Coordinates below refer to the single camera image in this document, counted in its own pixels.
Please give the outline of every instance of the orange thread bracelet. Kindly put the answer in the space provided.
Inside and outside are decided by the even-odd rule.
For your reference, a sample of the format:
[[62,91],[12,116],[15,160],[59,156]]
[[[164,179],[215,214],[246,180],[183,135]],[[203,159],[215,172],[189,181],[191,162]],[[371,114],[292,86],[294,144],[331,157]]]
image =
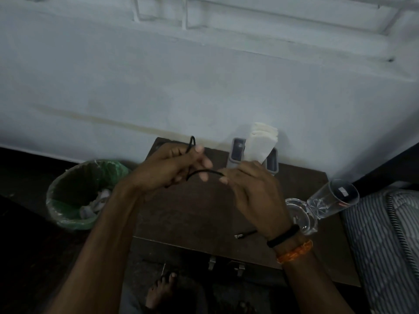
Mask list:
[[276,258],[278,263],[283,264],[285,262],[290,262],[292,260],[297,259],[302,254],[306,254],[313,248],[313,242],[311,240],[306,241],[301,246],[295,248],[294,250],[290,251],[289,253],[283,254]]

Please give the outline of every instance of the person's left hand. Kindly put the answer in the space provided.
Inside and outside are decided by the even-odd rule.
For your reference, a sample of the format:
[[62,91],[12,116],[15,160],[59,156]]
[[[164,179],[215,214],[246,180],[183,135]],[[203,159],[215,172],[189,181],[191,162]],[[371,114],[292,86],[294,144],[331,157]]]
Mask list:
[[[204,154],[204,147],[197,145],[188,153],[186,144],[165,143],[148,159],[141,163],[131,174],[123,179],[123,183],[134,186],[144,194],[173,184],[179,184],[186,179],[191,169],[210,169],[212,162]],[[199,173],[206,182],[208,173]]]

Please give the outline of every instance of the gray plastic holder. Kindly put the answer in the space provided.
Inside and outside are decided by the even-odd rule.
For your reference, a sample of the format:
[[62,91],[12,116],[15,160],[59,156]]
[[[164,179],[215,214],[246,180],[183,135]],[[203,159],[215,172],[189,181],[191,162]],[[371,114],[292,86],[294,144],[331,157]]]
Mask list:
[[[235,168],[240,164],[241,159],[243,158],[244,152],[244,143],[246,139],[243,138],[234,138],[231,142],[230,153],[228,154],[227,168]],[[262,165],[272,174],[275,175],[278,173],[278,150],[273,148],[266,160]]]

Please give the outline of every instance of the white crumpled tissue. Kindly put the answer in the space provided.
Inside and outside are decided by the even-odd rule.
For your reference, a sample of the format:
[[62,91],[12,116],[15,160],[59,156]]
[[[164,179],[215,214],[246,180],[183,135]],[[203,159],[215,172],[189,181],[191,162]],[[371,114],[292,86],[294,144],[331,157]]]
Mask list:
[[108,198],[111,196],[111,191],[108,189],[103,189],[98,192],[98,196],[94,201],[91,201],[89,205],[80,207],[80,217],[81,219],[88,219],[91,217],[96,217],[102,208],[105,206]]
[[255,122],[246,139],[243,159],[262,164],[278,142],[278,129],[261,122]]

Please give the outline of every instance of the black wristband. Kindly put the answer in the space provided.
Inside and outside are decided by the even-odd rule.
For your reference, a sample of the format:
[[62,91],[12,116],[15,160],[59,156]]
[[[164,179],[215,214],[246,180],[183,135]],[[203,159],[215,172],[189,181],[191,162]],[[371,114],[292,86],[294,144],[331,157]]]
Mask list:
[[268,241],[266,244],[269,248],[273,248],[281,243],[283,243],[288,238],[291,238],[294,236],[298,231],[300,230],[300,226],[298,225],[292,225],[290,229],[288,229],[286,232],[284,232],[282,235],[279,235],[278,237]]

